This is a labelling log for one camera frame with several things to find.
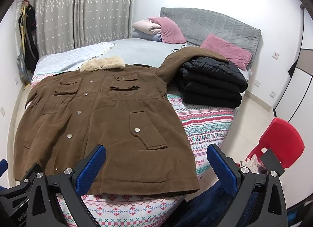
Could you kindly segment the brown coat with fur collar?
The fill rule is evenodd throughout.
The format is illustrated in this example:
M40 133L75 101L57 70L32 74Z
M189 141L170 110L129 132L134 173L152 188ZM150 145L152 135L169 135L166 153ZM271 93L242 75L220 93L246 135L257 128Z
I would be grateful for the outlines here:
M167 99L168 83L195 56L224 60L190 46L168 55L158 68L127 65L43 79L29 92L16 132L14 179L20 181L33 164L46 175L61 173L101 144L106 162L91 195L199 190L194 154Z

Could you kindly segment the hanging dark clothes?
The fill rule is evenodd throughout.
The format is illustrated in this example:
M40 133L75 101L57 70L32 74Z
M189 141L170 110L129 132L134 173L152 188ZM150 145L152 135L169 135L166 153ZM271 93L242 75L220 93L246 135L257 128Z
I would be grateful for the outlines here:
M18 24L21 46L20 54L17 58L17 66L21 82L27 85L31 83L33 73L39 61L39 51L36 42L36 15L34 8L28 0L22 2Z

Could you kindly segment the red plastic chair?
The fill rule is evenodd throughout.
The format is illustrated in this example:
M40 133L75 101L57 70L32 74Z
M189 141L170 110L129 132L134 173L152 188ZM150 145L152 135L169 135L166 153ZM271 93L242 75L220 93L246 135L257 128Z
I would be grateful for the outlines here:
M270 149L284 169L291 167L302 155L305 145L299 132L289 122L275 117L262 134L255 148L246 159L256 155L258 160L264 154L262 149Z

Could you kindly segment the light blue fringed blanket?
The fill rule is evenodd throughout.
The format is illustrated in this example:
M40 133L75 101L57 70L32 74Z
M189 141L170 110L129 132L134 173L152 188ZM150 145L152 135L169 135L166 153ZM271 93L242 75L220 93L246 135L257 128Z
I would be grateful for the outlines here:
M117 43L115 42L102 42L66 52L46 55L38 61L33 76L75 71L86 61L104 55L116 45Z

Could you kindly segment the folded black puffer jacket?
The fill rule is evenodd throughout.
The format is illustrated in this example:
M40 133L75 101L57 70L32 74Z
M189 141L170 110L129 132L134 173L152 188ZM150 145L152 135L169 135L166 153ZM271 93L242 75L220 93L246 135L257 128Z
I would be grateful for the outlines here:
M177 88L187 104L237 108L248 82L231 61L194 57L183 63L170 85Z

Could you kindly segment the pink pillow near headboard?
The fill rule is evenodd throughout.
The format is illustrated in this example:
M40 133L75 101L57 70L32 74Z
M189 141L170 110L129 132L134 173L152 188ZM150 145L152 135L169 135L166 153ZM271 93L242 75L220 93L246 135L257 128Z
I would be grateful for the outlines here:
M247 69L253 56L251 52L233 45L211 33L206 37L200 47L224 56L241 70Z

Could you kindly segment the grey dotted curtain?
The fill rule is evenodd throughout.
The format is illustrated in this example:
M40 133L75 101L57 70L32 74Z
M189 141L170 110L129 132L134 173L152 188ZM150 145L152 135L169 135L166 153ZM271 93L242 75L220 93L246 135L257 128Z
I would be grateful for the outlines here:
M41 57L129 38L134 0L28 0Z

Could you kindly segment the grey bed sheet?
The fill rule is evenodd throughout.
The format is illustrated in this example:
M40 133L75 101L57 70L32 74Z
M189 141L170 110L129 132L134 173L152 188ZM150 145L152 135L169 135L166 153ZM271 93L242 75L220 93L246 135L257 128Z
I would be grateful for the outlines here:
M152 67L160 67L164 59L172 54L172 49L177 49L181 45L190 44L168 44L163 42L149 41L144 39L122 39L114 41L115 47L99 58L120 57L125 64L141 64Z

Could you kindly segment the grey folded pillow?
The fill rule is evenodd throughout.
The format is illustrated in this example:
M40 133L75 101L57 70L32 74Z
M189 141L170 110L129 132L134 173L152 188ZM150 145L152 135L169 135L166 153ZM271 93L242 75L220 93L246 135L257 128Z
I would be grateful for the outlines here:
M146 33L139 31L139 30L134 30L132 32L132 38L139 38L139 39L144 39L144 40L149 40L149 41L162 42L160 33L158 33L158 34L146 34Z

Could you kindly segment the beige folded pillow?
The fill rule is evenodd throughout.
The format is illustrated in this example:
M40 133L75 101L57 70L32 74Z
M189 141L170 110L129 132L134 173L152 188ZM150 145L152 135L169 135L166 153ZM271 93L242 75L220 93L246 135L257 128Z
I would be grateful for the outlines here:
M149 35L155 35L161 32L161 26L149 20L135 22L132 24L132 28Z

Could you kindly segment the grey padded headboard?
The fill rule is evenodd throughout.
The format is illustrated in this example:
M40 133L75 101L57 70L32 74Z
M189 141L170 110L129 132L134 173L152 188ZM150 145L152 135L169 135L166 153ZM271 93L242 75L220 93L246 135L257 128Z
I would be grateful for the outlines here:
M162 7L161 17L168 17L181 29L187 42L200 46L209 34L252 51L258 45L261 30L224 14L186 7Z

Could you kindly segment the pink pillow upright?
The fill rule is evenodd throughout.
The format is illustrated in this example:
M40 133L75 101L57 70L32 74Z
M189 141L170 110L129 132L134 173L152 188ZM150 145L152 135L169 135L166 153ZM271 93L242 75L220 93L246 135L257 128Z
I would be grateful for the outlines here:
M187 42L178 25L168 17L149 17L149 21L161 27L161 39L164 43L184 44Z

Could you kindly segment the white wall socket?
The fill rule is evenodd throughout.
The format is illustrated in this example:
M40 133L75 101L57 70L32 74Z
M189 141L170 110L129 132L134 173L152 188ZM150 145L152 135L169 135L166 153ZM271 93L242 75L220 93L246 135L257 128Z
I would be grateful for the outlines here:
M279 57L279 54L277 53L277 52L273 52L273 55L272 55L272 57L274 58L274 59L278 59L278 57Z

